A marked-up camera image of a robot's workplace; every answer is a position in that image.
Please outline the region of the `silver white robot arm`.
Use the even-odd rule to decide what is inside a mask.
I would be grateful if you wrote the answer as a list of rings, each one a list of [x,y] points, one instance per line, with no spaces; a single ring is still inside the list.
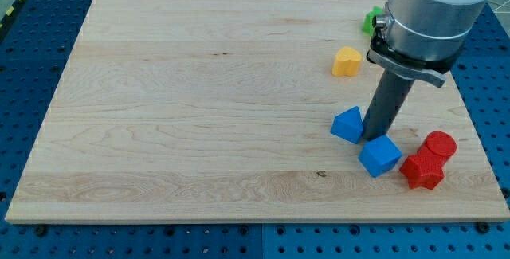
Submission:
[[[421,80],[441,87],[486,2],[387,0],[373,17],[367,59],[384,69],[383,83]]]

